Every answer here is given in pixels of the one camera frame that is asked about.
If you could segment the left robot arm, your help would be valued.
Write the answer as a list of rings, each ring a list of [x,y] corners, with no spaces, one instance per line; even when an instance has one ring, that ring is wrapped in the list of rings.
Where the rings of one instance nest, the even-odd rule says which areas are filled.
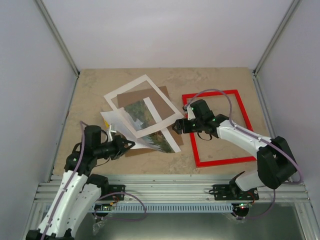
[[[67,157],[54,200],[37,229],[27,240],[73,240],[90,207],[110,193],[108,178],[93,174],[99,159],[117,160],[135,146],[120,135],[107,133],[98,125],[80,122],[81,142]]]

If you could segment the white passe-partout mat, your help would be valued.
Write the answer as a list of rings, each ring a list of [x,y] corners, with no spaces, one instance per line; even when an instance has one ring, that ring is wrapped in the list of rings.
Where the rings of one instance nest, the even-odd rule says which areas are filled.
[[[129,122],[120,114],[120,107],[118,105],[117,96],[123,93],[135,92],[146,89],[154,89],[158,93],[158,95],[165,101],[165,103],[172,109],[172,112],[170,116],[163,119],[159,123],[147,127],[146,129],[135,131],[134,128],[131,125],[129,125]],[[104,98],[111,107],[112,111],[116,113],[116,115],[120,118],[120,120],[133,133],[133,135],[136,138],[141,138],[145,135],[149,135],[162,129],[166,129],[167,127],[172,125],[177,119],[183,117],[182,112],[171,101],[167,87],[158,87],[146,74],[107,93],[106,95],[104,95]]]

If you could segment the brown frame backing board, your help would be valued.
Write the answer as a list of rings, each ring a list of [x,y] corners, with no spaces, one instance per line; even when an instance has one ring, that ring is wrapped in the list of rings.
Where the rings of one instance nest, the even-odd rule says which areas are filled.
[[[125,92],[117,96],[118,106],[128,113],[137,130],[145,129],[172,114],[172,109],[152,88]],[[135,140],[137,149],[132,148],[125,156],[132,157],[159,151],[166,154],[181,151],[182,137],[167,127]]]

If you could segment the yellow handled screwdriver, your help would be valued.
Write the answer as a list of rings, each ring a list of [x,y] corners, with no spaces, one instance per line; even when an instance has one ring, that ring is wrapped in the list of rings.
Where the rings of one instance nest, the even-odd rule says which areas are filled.
[[[110,127],[109,123],[106,120],[104,120],[104,123],[105,123],[106,128]]]

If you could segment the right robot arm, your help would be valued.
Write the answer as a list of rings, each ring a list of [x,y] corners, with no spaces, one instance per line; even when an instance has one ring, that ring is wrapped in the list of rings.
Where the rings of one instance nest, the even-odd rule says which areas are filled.
[[[226,140],[251,154],[257,169],[241,172],[229,181],[231,197],[240,200],[250,190],[260,187],[277,189],[298,171],[287,141],[280,136],[270,138],[245,129],[228,116],[214,115],[200,99],[185,107],[187,117],[177,119],[172,129],[179,135],[204,132],[209,137]]]

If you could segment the landscape photo with white mat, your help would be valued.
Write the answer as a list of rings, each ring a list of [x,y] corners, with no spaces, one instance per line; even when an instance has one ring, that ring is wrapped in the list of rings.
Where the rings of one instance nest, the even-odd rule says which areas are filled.
[[[149,97],[121,107],[119,112],[135,131],[144,130],[162,121],[162,118]],[[137,138],[114,111],[105,111],[100,114],[103,120],[107,121],[109,125],[113,125],[119,134],[123,135],[129,141],[135,142],[134,150],[150,149],[165,154],[178,153],[181,151],[178,143],[174,140],[167,128]]]

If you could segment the red wooden picture frame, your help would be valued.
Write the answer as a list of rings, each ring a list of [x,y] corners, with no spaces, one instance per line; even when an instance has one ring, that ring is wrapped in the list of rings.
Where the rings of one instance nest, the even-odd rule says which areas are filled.
[[[196,95],[195,93],[188,93],[182,95],[182,102],[184,104],[187,104],[187,100],[191,100],[191,98],[203,98],[203,97],[215,97],[215,96],[222,96],[225,95],[234,95],[237,101],[237,104],[239,106],[240,112],[242,114],[242,117],[244,119],[244,123],[246,128],[249,131],[253,131],[251,122],[249,120],[248,114],[246,112],[245,106],[242,102],[242,99],[240,97],[239,91],[237,89],[230,89],[230,90],[223,90],[223,91],[213,91],[208,90],[204,93],[200,93],[199,95]],[[213,120],[209,122],[209,126],[212,127],[211,130],[213,130],[213,127],[216,127],[215,132],[212,132],[210,137],[213,138],[219,138],[218,131],[221,129],[228,130],[228,127],[232,127],[230,124],[230,120],[227,117],[224,116],[215,116]],[[229,159],[220,159],[220,160],[211,160],[211,161],[201,161],[199,157],[199,151],[197,146],[197,141],[195,137],[195,132],[191,132],[189,134],[190,136],[190,142],[192,146],[195,166],[197,168],[205,168],[205,167],[214,167],[214,166],[222,166],[222,165],[231,165],[231,164],[239,164],[239,163],[247,163],[247,162],[256,162],[256,158],[254,156],[246,156],[246,157],[236,157],[236,158],[229,158]]]

